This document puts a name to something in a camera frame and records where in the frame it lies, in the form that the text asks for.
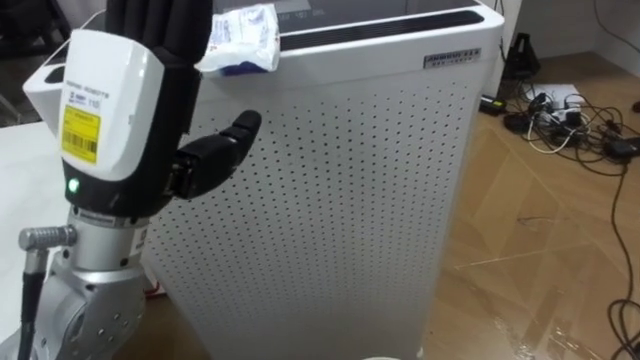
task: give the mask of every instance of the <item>robotic hand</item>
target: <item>robotic hand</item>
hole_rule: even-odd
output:
[[[0,345],[0,359],[111,358],[142,318],[149,218],[173,197],[213,190],[244,160],[261,124],[253,111],[178,149],[212,12],[211,1],[109,0],[107,32],[73,32],[54,115],[69,221],[20,234],[22,328]]]

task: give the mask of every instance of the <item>yellow label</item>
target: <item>yellow label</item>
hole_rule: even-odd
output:
[[[73,106],[64,109],[62,149],[69,154],[95,164],[98,159],[100,117]]]

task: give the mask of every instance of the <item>white packet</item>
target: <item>white packet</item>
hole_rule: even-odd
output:
[[[272,72],[280,60],[278,14],[273,4],[213,15],[207,51],[196,65],[223,76]]]

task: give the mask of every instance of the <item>robot finger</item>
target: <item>robot finger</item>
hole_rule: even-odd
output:
[[[212,1],[174,0],[163,47],[174,56],[197,63],[207,47],[212,15]]]
[[[174,2],[180,0],[151,0],[147,8],[147,20],[142,36],[142,45],[153,50],[164,43],[169,15]]]
[[[108,33],[116,35],[124,33],[126,3],[126,0],[109,0],[107,2],[105,28]]]
[[[149,0],[127,0],[124,13],[124,33],[122,35],[137,42],[142,42],[148,6]]]

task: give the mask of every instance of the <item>perforated white panel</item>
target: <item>perforated white panel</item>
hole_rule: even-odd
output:
[[[230,181],[152,227],[151,262],[215,359],[416,358],[478,66],[198,106],[186,141],[264,118]]]

